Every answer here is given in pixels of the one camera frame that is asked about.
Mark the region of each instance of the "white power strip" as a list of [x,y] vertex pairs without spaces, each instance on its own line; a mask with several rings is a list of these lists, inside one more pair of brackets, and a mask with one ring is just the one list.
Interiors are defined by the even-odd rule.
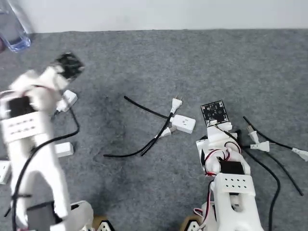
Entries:
[[0,161],[0,184],[6,184],[11,174],[11,162],[9,160]]

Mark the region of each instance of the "white plastic bracket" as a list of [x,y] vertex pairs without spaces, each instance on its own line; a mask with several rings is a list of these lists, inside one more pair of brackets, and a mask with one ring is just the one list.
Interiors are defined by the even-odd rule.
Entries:
[[214,180],[217,230],[264,231],[255,195],[251,176],[219,173]]

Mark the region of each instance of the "gray carpet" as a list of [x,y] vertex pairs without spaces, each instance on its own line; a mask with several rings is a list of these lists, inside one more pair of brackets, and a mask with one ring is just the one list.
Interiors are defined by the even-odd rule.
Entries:
[[[74,109],[81,132],[69,139],[76,153],[60,162],[72,201],[89,201],[95,214],[107,215],[117,231],[176,231],[193,208],[205,202],[209,179],[204,177],[195,146],[206,134],[202,104],[223,99],[234,127],[245,129],[245,115],[273,139],[308,150],[307,30],[40,34],[24,53],[0,54],[0,90],[30,68],[42,71],[67,50],[81,58],[86,70],[70,86],[79,96]],[[141,148],[164,123],[126,102],[125,94],[165,115],[172,97],[182,96],[178,113],[197,120],[195,131],[191,135],[177,131],[161,139],[143,158],[104,158],[103,154]],[[59,114],[54,123],[56,135],[75,129],[69,113]],[[299,196],[271,159],[253,152],[282,182],[274,231],[306,231],[308,163],[274,145],[271,152],[305,194]],[[276,183],[244,156],[252,169],[260,219],[267,230]],[[1,185],[3,213],[9,198],[9,187]],[[34,198],[36,202],[51,199],[41,177]],[[10,228],[10,219],[0,218],[0,230]]]

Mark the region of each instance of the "power adapter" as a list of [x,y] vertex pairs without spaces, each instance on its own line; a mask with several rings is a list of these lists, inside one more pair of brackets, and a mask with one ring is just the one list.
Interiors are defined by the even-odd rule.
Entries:
[[173,127],[176,127],[177,130],[192,134],[194,126],[196,124],[196,120],[182,116],[182,115],[175,115],[170,119],[170,122]]
[[63,94],[63,98],[57,103],[58,112],[67,112],[68,109],[77,101],[78,97],[70,90],[66,90]]

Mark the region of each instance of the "white plug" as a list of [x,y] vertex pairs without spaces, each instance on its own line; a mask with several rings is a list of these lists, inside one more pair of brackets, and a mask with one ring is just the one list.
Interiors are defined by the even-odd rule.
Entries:
[[297,153],[305,161],[308,161],[308,152],[307,151],[300,150],[300,149],[297,149],[297,148],[292,148],[292,152]]
[[68,109],[77,101],[77,95],[70,90],[66,90],[63,94],[63,97],[65,97],[66,100],[61,99],[57,103],[58,112],[67,112]]
[[55,146],[58,158],[74,154],[74,148],[70,142],[59,143],[56,144]]
[[171,108],[171,113],[175,113],[179,107],[181,107],[183,101],[182,98],[178,99],[177,97],[172,99],[172,108]]
[[11,174],[11,162],[0,160],[0,184],[6,184]]
[[192,134],[192,131],[194,129],[194,126],[196,124],[196,120],[182,116],[182,115],[175,115],[170,119],[170,122],[173,127],[176,127],[177,130],[187,132],[189,134]]
[[252,139],[253,142],[255,143],[260,143],[259,141],[259,137],[258,137],[258,134],[257,134],[257,131],[255,131],[252,126],[248,126],[247,127],[247,130],[248,130],[248,135],[250,136],[250,138]]
[[256,144],[251,144],[250,145],[250,148],[251,149],[258,149],[258,150],[261,150],[261,151],[264,151],[264,152],[269,152],[270,151],[270,142],[269,141],[265,141],[265,142],[262,142],[262,143],[256,143]]
[[163,133],[160,135],[159,138],[162,138],[162,137],[164,137],[164,136],[169,136],[169,135],[171,135],[171,133],[174,132],[176,129],[177,129],[176,127],[166,128],[166,129],[163,131]]

